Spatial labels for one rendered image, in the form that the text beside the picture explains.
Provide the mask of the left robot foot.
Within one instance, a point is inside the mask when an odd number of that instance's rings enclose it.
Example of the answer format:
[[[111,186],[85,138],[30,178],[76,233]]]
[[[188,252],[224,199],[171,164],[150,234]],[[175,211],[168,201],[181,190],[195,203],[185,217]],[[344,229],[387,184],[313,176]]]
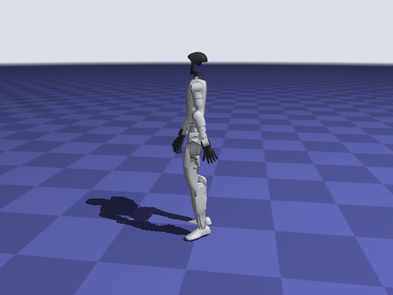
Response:
[[[204,229],[200,230],[200,228],[196,228],[191,233],[185,236],[186,240],[194,240],[196,238],[200,238],[203,235],[211,233],[209,226],[204,225]]]

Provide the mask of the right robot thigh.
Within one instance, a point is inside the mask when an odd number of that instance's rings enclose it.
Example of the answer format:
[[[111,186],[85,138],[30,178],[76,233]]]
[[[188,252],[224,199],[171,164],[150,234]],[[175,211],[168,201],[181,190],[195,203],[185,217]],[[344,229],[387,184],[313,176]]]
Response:
[[[202,149],[202,147],[201,147],[201,149]],[[192,156],[192,157],[195,157],[196,159],[198,159],[197,162],[198,162],[198,166],[200,168],[200,156],[197,155],[197,156]],[[206,185],[206,183],[207,183],[206,178],[201,175],[198,175],[198,182],[203,183],[204,185]]]

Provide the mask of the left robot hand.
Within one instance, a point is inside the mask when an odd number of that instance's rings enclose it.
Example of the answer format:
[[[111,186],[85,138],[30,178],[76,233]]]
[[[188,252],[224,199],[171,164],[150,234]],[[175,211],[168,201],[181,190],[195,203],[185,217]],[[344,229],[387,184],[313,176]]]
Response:
[[[208,142],[209,142],[209,140],[208,140]],[[212,159],[213,159],[213,161],[216,161],[215,158],[218,159],[218,157],[216,156],[215,151],[211,148],[211,143],[210,142],[209,142],[209,146],[203,147],[202,142],[201,142],[201,145],[202,145],[202,148],[204,149],[204,151],[203,151],[203,153],[204,153],[203,161],[204,161],[205,156],[207,158],[208,164],[209,164],[209,159],[210,159],[211,163],[212,163]],[[215,156],[215,158],[214,158],[213,155]]]

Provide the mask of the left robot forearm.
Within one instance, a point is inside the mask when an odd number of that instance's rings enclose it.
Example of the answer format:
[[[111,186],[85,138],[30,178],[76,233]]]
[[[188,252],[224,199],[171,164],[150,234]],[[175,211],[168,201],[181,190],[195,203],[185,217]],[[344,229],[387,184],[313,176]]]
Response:
[[[195,118],[195,120],[197,122],[195,124],[195,126],[197,128],[197,133],[199,133],[198,137],[201,140],[201,142],[203,144],[203,147],[205,148],[206,146],[209,146],[209,142],[208,142],[208,139],[207,139],[207,134],[205,133],[206,132],[205,119],[204,119],[204,117],[203,117],[201,112],[196,112],[194,114],[194,118]]]

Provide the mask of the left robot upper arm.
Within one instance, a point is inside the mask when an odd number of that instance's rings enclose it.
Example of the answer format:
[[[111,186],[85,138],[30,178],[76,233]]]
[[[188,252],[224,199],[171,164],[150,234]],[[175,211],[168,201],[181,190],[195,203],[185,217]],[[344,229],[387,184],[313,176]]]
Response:
[[[203,106],[203,84],[201,82],[193,82],[190,85],[191,93],[193,96],[193,104],[196,107],[196,111],[192,114],[192,119],[194,121],[194,114],[196,112],[201,112],[204,116],[204,106]]]

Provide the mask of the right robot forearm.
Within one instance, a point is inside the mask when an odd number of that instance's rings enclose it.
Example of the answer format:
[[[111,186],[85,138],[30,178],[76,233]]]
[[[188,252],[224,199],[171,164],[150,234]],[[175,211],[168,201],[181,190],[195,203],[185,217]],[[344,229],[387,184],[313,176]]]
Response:
[[[188,121],[187,120],[187,115],[186,115],[185,121],[184,121],[184,123],[182,124],[182,127],[181,127],[181,129],[183,129],[182,135],[185,136],[187,134],[188,130],[190,129],[190,123],[192,123],[192,121]]]

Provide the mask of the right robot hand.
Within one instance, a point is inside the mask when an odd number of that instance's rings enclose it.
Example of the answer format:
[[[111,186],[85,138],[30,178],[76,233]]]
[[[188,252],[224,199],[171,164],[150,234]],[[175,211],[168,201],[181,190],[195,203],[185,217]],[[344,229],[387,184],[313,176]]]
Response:
[[[182,135],[182,132],[183,132],[183,129],[180,129],[180,131],[179,131],[179,136],[174,140],[174,142],[173,142],[173,151],[175,152],[175,153],[182,153],[182,144],[183,144],[183,141],[184,141],[184,139],[183,138],[185,138],[186,137],[186,135],[184,136],[184,135]],[[180,150],[180,152],[179,152],[179,150]],[[178,154],[177,153],[177,154]]]

